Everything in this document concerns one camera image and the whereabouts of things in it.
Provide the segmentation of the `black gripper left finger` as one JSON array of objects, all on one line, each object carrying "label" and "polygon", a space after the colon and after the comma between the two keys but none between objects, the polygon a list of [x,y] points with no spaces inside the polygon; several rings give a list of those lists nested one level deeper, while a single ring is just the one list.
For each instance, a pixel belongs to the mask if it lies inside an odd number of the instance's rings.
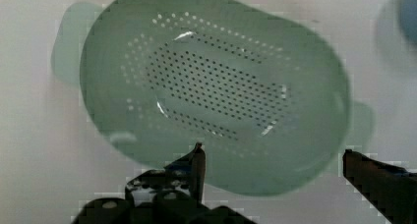
[{"label": "black gripper left finger", "polygon": [[150,169],[126,184],[125,199],[134,207],[151,202],[159,192],[177,191],[202,201],[207,161],[203,144],[165,165],[162,169]]}]

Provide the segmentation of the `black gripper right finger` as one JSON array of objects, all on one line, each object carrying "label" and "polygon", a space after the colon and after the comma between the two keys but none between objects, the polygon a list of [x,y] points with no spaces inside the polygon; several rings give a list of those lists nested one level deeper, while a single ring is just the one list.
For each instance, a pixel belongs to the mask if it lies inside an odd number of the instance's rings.
[{"label": "black gripper right finger", "polygon": [[416,174],[346,149],[343,176],[391,224],[416,224]]}]

